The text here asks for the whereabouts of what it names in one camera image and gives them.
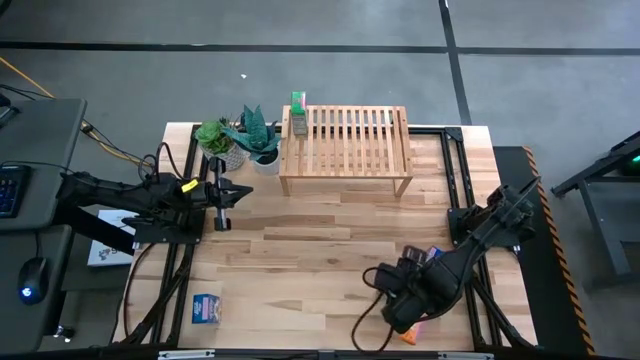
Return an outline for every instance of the plant pot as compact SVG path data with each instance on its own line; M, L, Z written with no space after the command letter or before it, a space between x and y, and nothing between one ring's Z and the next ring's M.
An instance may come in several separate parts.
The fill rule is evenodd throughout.
M276 156L275 160L270 164L260 164L257 161L252 161L253 168L258 174L261 175L278 175L280 172L280 153Z
M221 154L214 154L204 146L200 146L200 148L202 149L202 153L204 154L204 156L206 156L208 159L217 156L218 158L224 160L224 162L226 163L227 171L236 170L237 168L242 166L242 163L244 163L244 160L247 158L247 152L240 149L240 147L235 143L231 146L231 149L229 149L229 151Z

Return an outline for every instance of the wooden tabletop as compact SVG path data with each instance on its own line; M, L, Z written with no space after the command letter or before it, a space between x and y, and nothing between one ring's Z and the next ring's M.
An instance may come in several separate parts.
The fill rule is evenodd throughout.
M184 168L192 125L167 124L164 141L179 169ZM476 201L485 205L500 185L489 131L484 126L462 129ZM362 283L362 271L380 262L395 264L407 244L451 249L440 141L412 135L410 146L414 179L400 199L384 180L300 181L293 184L291 197L284 197L278 176L258 175L249 161L225 174L234 183L253 186L254 192L228 212L233 221L230 232L214 232L215 212L207 213L191 270L180 347L352 350L353 324L375 297L375 291ZM457 159L455 146L451 152ZM166 155L160 167L171 171ZM458 174L457 160L454 167ZM464 203L462 192L459 198ZM138 269L128 304L130 328L158 295L166 252L167 246L156 246ZM496 302L524 338L536 343L516 258L492 249L487 261ZM218 327L191 324L192 297L199 293L222 297ZM387 349L471 350L464 301L441 318L423 323L416 346L394 334ZM477 301L488 340L486 313ZM172 302L165 336L173 308ZM119 319L114 341L123 338L121 314ZM358 329L360 346L378 348L388 329L379 306Z

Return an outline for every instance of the concrete floor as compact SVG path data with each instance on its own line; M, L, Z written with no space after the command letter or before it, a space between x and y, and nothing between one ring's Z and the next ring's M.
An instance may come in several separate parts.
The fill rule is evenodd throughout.
M638 1L449 0L449 6L458 46L640 47ZM0 39L446 44L437 0L23 0L0 19ZM58 97L87 99L87 119L135 154L153 152L168 121L237 114L245 103L262 104L266 118L277 119L294 89L306 90L311 103L404 104L412 123L460 124L446 54L0 50L0 56ZM473 124L488 125L495 145L530 146L547 189L638 130L638 60L460 56ZM0 82L30 88L1 66ZM85 137L77 150L73 169L137 179L133 166ZM569 267L581 284L610 269L576 195L552 199L551 205ZM78 295L78 301L91 303L104 291ZM597 352L637 358L640 287L578 291ZM111 299L115 308L118 297ZM98 316L90 306L74 308L80 314L68 316L83 324L79 328L96 329L86 331L90 336L81 331L74 346L106 343L115 311Z

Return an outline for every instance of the orange object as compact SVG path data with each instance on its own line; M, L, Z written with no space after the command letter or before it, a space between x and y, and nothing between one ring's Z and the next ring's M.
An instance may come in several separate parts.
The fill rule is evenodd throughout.
M415 323L406 333L400 335L400 339L407 344L415 345L418 338L418 331L420 330L420 323Z

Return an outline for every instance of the potted plant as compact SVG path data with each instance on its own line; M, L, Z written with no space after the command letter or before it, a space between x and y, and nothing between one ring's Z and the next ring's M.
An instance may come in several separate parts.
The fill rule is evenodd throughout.
M246 153L223 131L232 127L229 120L220 118L217 121L202 123L195 134L205 156L208 158L217 156L224 160L226 169L229 171L239 168L247 157Z
M276 175L280 168L278 154L280 136L276 135L276 121L267 127L260 105L256 107L255 112L245 105L243 118L246 133L230 127L224 128L224 133L242 150L250 153L249 159L253 161L253 166L258 173Z

